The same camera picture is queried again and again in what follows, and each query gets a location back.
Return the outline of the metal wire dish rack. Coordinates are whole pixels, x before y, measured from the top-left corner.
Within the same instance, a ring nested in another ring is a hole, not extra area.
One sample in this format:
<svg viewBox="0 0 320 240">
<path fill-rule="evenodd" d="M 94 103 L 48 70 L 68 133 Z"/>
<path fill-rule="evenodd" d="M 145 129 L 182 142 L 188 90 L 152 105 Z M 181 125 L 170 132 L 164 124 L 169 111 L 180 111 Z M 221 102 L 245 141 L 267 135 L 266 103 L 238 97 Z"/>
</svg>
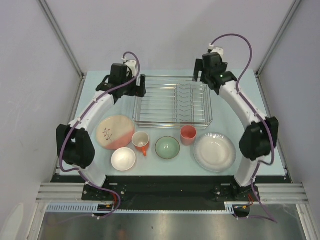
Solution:
<svg viewBox="0 0 320 240">
<path fill-rule="evenodd" d="M 133 120 L 141 128 L 206 129 L 213 121 L 211 90 L 190 76 L 147 75 L 146 94 L 134 103 Z"/>
</svg>

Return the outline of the green bowl brown rim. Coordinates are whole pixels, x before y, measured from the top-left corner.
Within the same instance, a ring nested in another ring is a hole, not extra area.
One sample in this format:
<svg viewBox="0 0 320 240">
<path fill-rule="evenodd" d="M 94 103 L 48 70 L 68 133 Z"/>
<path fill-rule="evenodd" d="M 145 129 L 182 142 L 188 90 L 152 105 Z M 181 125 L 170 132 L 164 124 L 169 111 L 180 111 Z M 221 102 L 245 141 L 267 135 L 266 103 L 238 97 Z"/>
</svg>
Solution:
<svg viewBox="0 0 320 240">
<path fill-rule="evenodd" d="M 155 144 L 156 154 L 164 160 L 171 160 L 177 157 L 180 149 L 178 140 L 172 136 L 163 136 Z"/>
</svg>

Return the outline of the pink plastic cup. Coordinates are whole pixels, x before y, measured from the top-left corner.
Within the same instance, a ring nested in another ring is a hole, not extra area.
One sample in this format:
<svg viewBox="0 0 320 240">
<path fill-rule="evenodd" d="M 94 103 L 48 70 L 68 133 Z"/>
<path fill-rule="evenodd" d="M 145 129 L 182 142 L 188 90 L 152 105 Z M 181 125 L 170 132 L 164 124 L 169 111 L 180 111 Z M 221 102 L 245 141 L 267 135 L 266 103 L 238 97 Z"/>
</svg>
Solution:
<svg viewBox="0 0 320 240">
<path fill-rule="evenodd" d="M 197 136 L 197 130 L 192 125 L 184 125 L 180 129 L 180 140 L 184 146 L 190 146 L 194 143 Z"/>
</svg>

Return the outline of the white and orange bowl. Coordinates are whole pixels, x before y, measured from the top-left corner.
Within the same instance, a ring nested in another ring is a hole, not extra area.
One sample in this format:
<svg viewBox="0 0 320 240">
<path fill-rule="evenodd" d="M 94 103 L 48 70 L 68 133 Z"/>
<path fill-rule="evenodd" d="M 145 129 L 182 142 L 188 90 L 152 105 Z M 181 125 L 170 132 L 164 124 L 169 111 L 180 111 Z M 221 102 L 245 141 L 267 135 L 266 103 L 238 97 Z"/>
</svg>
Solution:
<svg viewBox="0 0 320 240">
<path fill-rule="evenodd" d="M 128 171 L 135 165 L 135 163 L 136 154 L 128 147 L 117 149 L 111 156 L 111 164 L 117 171 Z"/>
</svg>

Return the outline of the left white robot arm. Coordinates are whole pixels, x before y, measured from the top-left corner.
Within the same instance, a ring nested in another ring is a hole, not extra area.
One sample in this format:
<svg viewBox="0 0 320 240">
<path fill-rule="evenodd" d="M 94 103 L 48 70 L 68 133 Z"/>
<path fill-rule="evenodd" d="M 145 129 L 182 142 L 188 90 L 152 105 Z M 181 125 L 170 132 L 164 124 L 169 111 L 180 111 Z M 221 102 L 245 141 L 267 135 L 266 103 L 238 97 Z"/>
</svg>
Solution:
<svg viewBox="0 0 320 240">
<path fill-rule="evenodd" d="M 96 151 L 91 135 L 103 115 L 122 96 L 145 96 L 145 83 L 137 83 L 139 75 L 140 63 L 137 60 L 112 64 L 110 74 L 96 87 L 92 100 L 82 113 L 56 129 L 59 164 L 72 166 L 72 171 L 77 171 L 86 183 L 94 187 L 93 194 L 100 200 L 110 196 L 111 188 L 105 184 L 106 175 L 94 162 Z"/>
</svg>

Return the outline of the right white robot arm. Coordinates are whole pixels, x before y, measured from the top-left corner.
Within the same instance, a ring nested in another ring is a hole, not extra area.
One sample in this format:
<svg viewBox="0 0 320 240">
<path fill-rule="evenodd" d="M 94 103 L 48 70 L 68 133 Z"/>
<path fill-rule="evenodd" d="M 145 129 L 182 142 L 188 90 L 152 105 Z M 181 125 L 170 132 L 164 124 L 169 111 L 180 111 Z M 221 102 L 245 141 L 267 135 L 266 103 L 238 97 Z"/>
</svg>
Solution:
<svg viewBox="0 0 320 240">
<path fill-rule="evenodd" d="M 227 70 L 217 52 L 205 53 L 196 59 L 193 80 L 206 84 L 232 108 L 243 125 L 244 133 L 239 141 L 242 160 L 231 184 L 230 194 L 242 201 L 249 194 L 260 165 L 271 166 L 275 161 L 279 121 L 262 113 L 242 92 L 240 79 Z"/>
</svg>

